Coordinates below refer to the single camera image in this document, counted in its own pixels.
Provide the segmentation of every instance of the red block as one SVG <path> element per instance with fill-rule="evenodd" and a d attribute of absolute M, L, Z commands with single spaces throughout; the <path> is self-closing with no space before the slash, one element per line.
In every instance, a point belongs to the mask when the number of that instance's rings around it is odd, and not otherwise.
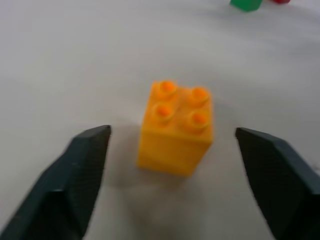
<path fill-rule="evenodd" d="M 276 2 L 277 4 L 287 4 L 290 2 L 290 0 L 273 0 L 274 2 Z"/>

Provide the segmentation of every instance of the white surface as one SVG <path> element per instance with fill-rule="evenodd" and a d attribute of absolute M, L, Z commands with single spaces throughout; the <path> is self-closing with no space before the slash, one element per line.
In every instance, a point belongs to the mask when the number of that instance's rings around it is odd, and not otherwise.
<path fill-rule="evenodd" d="M 2 0 L 0 226 L 70 138 L 111 124 L 87 240 L 273 239 L 249 190 L 236 127 L 288 140 L 316 169 L 320 3 Z M 135 168 L 153 81 L 204 85 L 216 140 L 189 179 Z"/>

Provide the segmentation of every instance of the lego stud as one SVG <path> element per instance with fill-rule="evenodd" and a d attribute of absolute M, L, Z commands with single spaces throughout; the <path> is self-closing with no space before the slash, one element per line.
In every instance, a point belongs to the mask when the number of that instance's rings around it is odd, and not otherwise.
<path fill-rule="evenodd" d="M 192 106 L 202 106 L 209 99 L 209 92 L 204 87 L 194 87 L 189 95 L 189 103 Z"/>
<path fill-rule="evenodd" d="M 188 116 L 186 125 L 192 132 L 202 132 L 209 126 L 209 116 L 205 112 L 193 111 Z"/>
<path fill-rule="evenodd" d="M 174 115 L 174 110 L 166 104 L 157 104 L 153 107 L 153 119 L 158 123 L 165 124 L 169 122 Z"/>
<path fill-rule="evenodd" d="M 159 99 L 169 99 L 177 92 L 177 85 L 173 81 L 162 81 L 159 83 L 156 95 Z"/>

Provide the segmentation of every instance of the green block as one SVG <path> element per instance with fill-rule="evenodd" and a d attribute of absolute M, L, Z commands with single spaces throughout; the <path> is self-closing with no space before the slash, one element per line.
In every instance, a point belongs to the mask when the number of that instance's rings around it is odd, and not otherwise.
<path fill-rule="evenodd" d="M 246 12 L 257 10 L 262 0 L 231 0 L 230 4 Z"/>

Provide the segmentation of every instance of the orange lego brick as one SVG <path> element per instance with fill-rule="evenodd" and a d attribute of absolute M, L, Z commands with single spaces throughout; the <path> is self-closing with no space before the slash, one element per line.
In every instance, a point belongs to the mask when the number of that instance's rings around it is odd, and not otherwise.
<path fill-rule="evenodd" d="M 153 83 L 146 106 L 137 165 L 190 176 L 214 139 L 213 100 L 204 87 Z"/>

